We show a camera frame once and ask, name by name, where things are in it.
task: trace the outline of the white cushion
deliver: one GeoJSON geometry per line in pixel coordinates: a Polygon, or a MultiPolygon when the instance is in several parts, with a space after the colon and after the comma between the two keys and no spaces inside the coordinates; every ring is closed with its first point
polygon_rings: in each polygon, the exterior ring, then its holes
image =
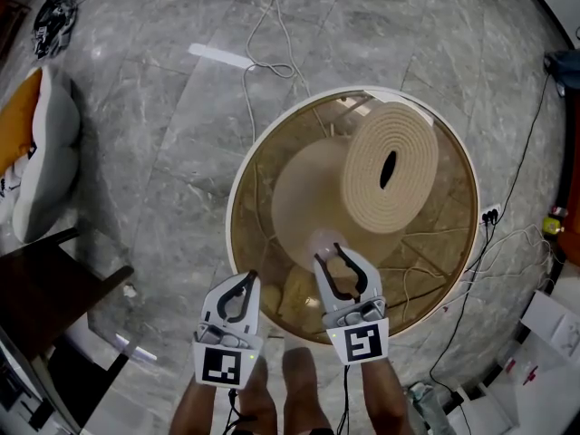
{"type": "Polygon", "coordinates": [[[14,234],[23,243],[43,236],[59,217],[79,166],[72,147],[80,115],[70,95],[70,80],[53,66],[43,67],[40,97],[33,118],[36,152],[24,170],[14,206],[14,234]]]}

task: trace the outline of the round glass table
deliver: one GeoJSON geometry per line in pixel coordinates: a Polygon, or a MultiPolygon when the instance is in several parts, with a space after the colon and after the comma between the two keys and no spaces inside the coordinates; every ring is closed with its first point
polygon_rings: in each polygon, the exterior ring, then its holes
{"type": "MultiPolygon", "coordinates": [[[[263,315],[305,340],[330,344],[314,274],[296,263],[276,236],[276,183],[300,151],[329,136],[348,140],[367,114],[391,101],[410,102],[432,121],[439,146],[435,182],[417,217],[397,234],[366,240],[370,260],[381,273],[391,336],[445,303],[474,246],[479,199],[473,167],[452,125],[431,107],[380,87],[347,87],[301,102],[272,123],[247,153],[229,197],[226,233],[232,270],[259,273],[263,315]]],[[[352,276],[337,280],[344,291],[354,283],[352,276]]]]}

